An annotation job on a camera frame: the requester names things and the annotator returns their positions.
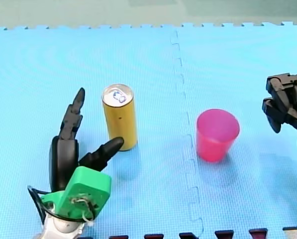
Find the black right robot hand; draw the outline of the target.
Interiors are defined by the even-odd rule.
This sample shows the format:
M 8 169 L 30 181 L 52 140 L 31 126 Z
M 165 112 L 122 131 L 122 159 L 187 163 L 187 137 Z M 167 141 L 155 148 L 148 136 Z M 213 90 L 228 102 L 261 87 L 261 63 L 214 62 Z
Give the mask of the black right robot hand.
M 273 131 L 279 133 L 284 123 L 297 130 L 297 74 L 269 76 L 266 90 L 271 96 L 263 99 L 262 110 Z

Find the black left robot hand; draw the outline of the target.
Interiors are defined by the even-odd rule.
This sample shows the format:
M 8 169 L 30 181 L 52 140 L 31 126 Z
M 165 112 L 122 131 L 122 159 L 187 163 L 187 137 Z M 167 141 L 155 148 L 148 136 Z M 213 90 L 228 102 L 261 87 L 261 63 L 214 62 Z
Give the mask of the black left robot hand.
M 52 139 L 49 156 L 49 182 L 52 192 L 64 190 L 79 166 L 102 171 L 124 145 L 123 137 L 114 137 L 96 151 L 89 152 L 79 159 L 79 143 L 76 140 L 76 134 L 83 119 L 81 108 L 84 101 L 85 89 L 81 87 L 66 109 L 59 134 Z

